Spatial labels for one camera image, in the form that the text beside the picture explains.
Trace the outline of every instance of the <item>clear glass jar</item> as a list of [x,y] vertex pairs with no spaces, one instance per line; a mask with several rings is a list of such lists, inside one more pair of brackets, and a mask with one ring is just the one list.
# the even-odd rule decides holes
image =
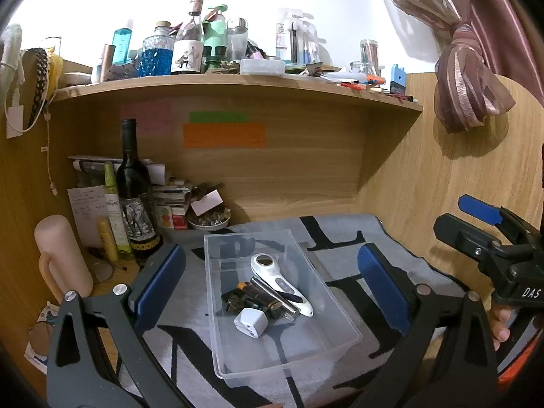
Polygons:
[[352,72],[366,73],[366,75],[378,75],[376,73],[377,69],[370,61],[353,61],[349,65],[352,68]]
[[159,21],[155,34],[143,41],[139,69],[141,76],[170,75],[175,39],[168,35],[168,29],[168,21]]

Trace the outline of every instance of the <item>orange sticky note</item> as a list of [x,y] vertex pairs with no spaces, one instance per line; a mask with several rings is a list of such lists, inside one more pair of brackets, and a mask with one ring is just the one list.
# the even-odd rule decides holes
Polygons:
[[185,148],[264,148],[265,125],[260,123],[186,123]]

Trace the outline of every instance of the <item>curtain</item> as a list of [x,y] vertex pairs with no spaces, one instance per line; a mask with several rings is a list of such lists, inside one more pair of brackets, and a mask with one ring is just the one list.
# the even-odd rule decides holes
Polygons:
[[544,43],[516,0],[471,0],[471,21],[493,73],[520,83],[544,105]]
[[429,26],[452,34],[452,43],[435,67],[435,112],[448,133],[484,125],[486,116],[503,114],[515,105],[510,92],[484,64],[470,0],[392,1]]

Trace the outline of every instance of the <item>glass bottle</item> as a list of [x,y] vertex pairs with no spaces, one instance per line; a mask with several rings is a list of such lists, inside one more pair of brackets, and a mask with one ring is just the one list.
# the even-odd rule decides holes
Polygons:
[[210,6],[213,9],[211,13],[206,15],[205,22],[206,34],[204,35],[204,46],[211,46],[211,54],[219,55],[216,51],[217,46],[226,46],[226,31],[227,23],[223,12],[228,9],[227,5]]
[[200,14],[204,0],[191,0],[189,17],[180,27],[173,45],[172,74],[200,73],[204,30]]
[[102,71],[102,60],[104,59],[104,48],[107,45],[104,45],[102,48],[102,52],[100,53],[100,58],[92,68],[91,72],[91,83],[99,83],[100,82],[100,72]]
[[175,40],[168,35],[168,29],[168,21],[157,21],[155,34],[143,41],[140,56],[141,76],[170,75]]
[[134,20],[129,18],[122,28],[117,29],[113,33],[112,44],[115,46],[115,52],[113,53],[113,64],[117,66],[123,65],[127,62],[133,26]]
[[227,61],[245,58],[248,48],[248,22],[245,18],[231,18],[227,21]]
[[162,245],[154,212],[153,189],[148,168],[138,158],[136,120],[122,122],[123,162],[116,181],[124,228],[140,265]]

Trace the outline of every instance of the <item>mint green bottle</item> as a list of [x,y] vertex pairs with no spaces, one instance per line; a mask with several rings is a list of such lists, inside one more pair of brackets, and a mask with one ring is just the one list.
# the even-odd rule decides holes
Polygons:
[[227,5],[210,6],[208,9],[214,9],[213,18],[211,21],[204,21],[205,34],[204,46],[211,46],[211,54],[217,55],[216,46],[227,46],[227,23],[223,12],[227,10]]

